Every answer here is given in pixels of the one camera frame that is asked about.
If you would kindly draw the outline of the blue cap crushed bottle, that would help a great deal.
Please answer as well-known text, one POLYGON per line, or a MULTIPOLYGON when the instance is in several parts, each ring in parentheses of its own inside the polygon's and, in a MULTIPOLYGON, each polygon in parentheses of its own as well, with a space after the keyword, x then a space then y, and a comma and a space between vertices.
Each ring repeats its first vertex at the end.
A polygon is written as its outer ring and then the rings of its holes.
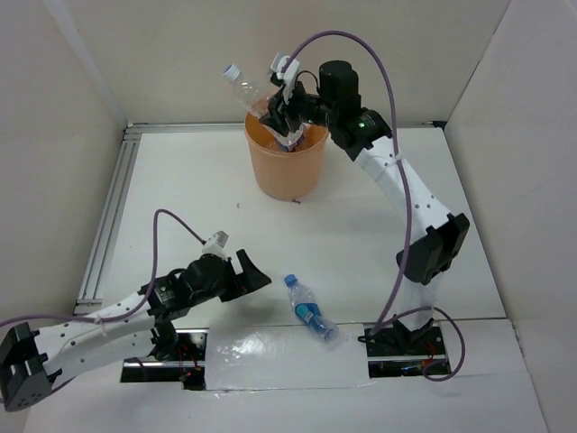
POLYGON ((294 274, 285 276, 284 283, 295 316, 327 350, 333 351, 338 345, 340 330, 322 313, 314 292, 294 274))

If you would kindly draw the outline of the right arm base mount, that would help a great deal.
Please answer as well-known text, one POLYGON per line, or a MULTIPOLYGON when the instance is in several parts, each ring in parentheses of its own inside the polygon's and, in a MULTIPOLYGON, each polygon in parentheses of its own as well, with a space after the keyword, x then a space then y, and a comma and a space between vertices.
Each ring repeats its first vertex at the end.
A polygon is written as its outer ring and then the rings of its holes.
POLYGON ((445 376, 452 372, 442 330, 430 320, 418 331, 400 321, 383 327, 374 336, 366 326, 357 341, 365 346, 369 376, 376 378, 445 376))

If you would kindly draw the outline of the blue label clear bottle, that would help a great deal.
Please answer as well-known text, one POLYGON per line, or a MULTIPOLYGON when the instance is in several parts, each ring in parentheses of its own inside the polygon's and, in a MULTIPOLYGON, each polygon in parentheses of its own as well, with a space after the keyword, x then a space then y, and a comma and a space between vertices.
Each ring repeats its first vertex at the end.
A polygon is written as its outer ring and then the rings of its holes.
POLYGON ((305 141, 305 135, 290 134, 287 137, 276 135, 274 141, 282 152, 294 152, 305 141))

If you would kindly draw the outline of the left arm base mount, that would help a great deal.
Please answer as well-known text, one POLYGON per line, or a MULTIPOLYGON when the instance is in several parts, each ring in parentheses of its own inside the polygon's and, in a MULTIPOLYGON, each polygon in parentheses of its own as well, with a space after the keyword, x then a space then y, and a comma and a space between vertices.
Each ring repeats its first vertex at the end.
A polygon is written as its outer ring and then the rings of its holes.
POLYGON ((163 355, 149 355, 124 361, 121 383, 177 383, 184 390, 206 389, 207 328, 176 330, 177 343, 163 355))

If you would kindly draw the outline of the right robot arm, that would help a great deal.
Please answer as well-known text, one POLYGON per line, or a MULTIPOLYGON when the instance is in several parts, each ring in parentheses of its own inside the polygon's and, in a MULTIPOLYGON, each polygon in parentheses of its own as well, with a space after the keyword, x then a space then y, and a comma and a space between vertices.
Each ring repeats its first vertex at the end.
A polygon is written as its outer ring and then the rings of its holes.
POLYGON ((349 62, 323 63, 314 94, 305 90, 300 72, 297 60, 277 55, 270 80, 278 90, 258 120, 288 151, 296 147, 305 126, 323 126, 405 217, 405 244, 396 255, 398 276, 376 328, 383 328, 389 318, 395 347, 415 353, 433 325, 436 281, 460 252, 470 221, 436 198, 400 154, 394 129, 362 105, 359 77, 349 62))

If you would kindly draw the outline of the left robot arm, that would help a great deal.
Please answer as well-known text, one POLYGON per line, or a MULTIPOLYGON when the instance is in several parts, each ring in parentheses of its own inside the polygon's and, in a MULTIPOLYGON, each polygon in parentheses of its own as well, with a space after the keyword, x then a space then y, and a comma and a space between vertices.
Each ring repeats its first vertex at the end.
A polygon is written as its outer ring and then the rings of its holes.
POLYGON ((204 253, 186 268, 155 278, 131 296, 79 322, 31 329, 12 327, 1 343, 1 401, 25 410, 83 373, 133 358, 167 361, 179 336, 173 321, 211 299, 238 299, 271 283, 244 250, 242 270, 231 259, 204 253))

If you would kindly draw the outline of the clear white cap bottle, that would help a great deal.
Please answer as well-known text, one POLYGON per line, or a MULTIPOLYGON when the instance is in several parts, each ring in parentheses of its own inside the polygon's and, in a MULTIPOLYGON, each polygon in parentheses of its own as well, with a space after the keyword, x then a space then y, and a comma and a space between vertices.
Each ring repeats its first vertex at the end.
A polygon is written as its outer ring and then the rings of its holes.
MULTIPOLYGON (((243 72, 234 64, 230 64, 224 69, 223 77, 230 85, 235 100, 247 113, 254 116, 258 124, 262 126, 259 122, 259 116, 263 114, 265 101, 269 96, 260 88, 256 81, 246 78, 243 72)), ((265 126, 265 129, 273 137, 278 135, 267 126, 265 126)), ((289 134, 303 134, 304 132, 305 127, 301 125, 296 132, 289 134)))

